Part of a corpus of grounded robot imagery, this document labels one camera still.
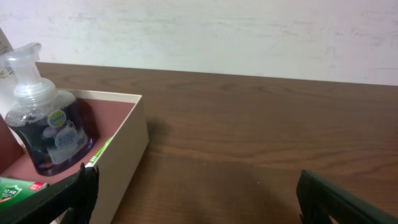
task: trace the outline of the wooden table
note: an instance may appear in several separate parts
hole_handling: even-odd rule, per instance
[[[115,224],[300,223],[302,169],[398,215],[398,87],[49,63],[39,70],[60,88],[144,95],[150,144]]]

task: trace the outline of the green packaging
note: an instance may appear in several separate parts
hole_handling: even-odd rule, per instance
[[[24,200],[47,186],[48,184],[41,182],[0,177],[0,210]]]

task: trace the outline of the soap dispenser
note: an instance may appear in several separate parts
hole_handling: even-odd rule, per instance
[[[39,43],[31,43],[0,57],[12,67],[18,84],[17,101],[5,117],[7,125],[22,139],[36,171],[55,175],[78,162],[93,147],[81,120],[75,96],[57,90],[42,78],[35,65]]]

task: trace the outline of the cardboard box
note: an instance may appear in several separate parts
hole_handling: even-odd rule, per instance
[[[113,215],[136,171],[138,163],[149,142],[144,105],[141,95],[106,93],[100,91],[68,90],[79,101],[86,131],[96,139],[93,149],[68,170],[52,177],[36,173],[30,157],[16,142],[13,148],[0,148],[0,155],[10,154],[13,163],[0,170],[0,176],[12,179],[38,181],[53,184],[79,170],[81,162],[87,164],[111,138],[108,146],[97,158],[99,167],[98,200],[91,216],[91,223],[111,223]],[[0,129],[7,126],[0,124]]]

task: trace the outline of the clear plastic bottle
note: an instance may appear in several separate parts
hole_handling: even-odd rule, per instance
[[[83,127],[75,96],[57,90],[35,65],[39,43],[3,55],[0,63],[13,68],[18,102],[7,114],[7,125],[18,134],[41,175],[55,175],[79,161],[93,147]]]

